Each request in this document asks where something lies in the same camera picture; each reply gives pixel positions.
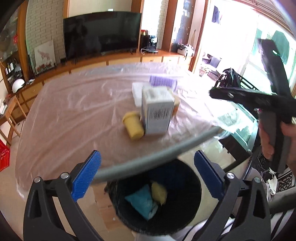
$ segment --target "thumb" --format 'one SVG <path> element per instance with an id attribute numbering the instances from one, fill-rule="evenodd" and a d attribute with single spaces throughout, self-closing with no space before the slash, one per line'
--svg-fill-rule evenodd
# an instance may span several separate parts
<path id="1" fill-rule="evenodd" d="M 285 136 L 296 137 L 296 125 L 281 123 L 281 131 Z"/>

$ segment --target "curved black television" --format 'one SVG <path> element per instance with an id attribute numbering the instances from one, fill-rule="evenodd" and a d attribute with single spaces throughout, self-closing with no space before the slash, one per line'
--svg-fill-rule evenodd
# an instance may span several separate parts
<path id="1" fill-rule="evenodd" d="M 66 18 L 66 58 L 137 49 L 140 24 L 141 13 L 135 12 L 95 12 Z"/>

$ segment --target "red plastic basket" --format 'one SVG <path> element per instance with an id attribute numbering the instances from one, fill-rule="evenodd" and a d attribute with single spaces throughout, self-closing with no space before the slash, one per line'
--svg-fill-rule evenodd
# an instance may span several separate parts
<path id="1" fill-rule="evenodd" d="M 0 172 L 9 167 L 10 149 L 0 140 Z"/>

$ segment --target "metal screw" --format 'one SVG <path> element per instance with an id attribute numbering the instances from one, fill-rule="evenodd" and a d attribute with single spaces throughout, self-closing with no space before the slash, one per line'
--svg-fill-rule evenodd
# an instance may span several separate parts
<path id="1" fill-rule="evenodd" d="M 69 173 L 67 173 L 67 172 L 64 172 L 64 173 L 61 174 L 62 179 L 66 179 L 68 177 L 69 177 Z"/>
<path id="2" fill-rule="evenodd" d="M 258 178 L 258 177 L 255 177 L 255 178 L 254 178 L 254 181 L 257 182 L 257 183 L 261 183 L 261 180 L 260 180 L 260 178 Z"/>
<path id="3" fill-rule="evenodd" d="M 40 182 L 41 181 L 41 178 L 40 177 L 36 177 L 36 178 L 34 178 L 34 182 L 35 183 L 38 183 L 38 182 Z"/>
<path id="4" fill-rule="evenodd" d="M 228 93 L 227 93 L 227 95 L 228 95 L 228 97 L 229 97 L 229 98 L 231 98 L 231 99 L 233 99 L 233 98 L 234 98 L 234 95 L 233 95 L 233 94 L 231 94 L 230 92 L 228 92 Z"/>
<path id="5" fill-rule="evenodd" d="M 227 176 L 229 179 L 234 179 L 234 177 L 235 177 L 234 174 L 231 173 L 231 172 L 227 173 L 226 176 Z"/>

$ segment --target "wooden tv stand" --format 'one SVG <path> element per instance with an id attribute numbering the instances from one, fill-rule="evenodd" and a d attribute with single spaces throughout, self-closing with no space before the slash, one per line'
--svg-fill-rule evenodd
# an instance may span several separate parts
<path id="1" fill-rule="evenodd" d="M 35 81 L 31 85 L 26 85 L 21 88 L 16 95 L 21 107 L 24 112 L 27 114 L 30 111 L 32 104 L 35 101 L 38 93 L 44 86 L 44 84 L 53 78 L 64 75 L 71 74 L 72 72 L 81 71 L 86 68 L 94 67 L 103 67 L 114 64 L 130 64 L 130 63 L 139 63 L 139 62 L 172 62 L 181 65 L 184 69 L 189 69 L 192 57 L 187 57 L 180 55 L 178 53 L 170 53 L 167 51 L 159 50 L 158 53 L 116 53 L 105 56 L 98 56 L 93 58 L 80 59 L 75 63 L 75 60 L 67 61 L 64 64 L 57 64 L 57 67 L 51 69 L 43 74 L 38 75 L 35 78 Z M 24 119 L 23 114 L 18 108 L 12 112 L 12 117 L 18 123 Z"/>

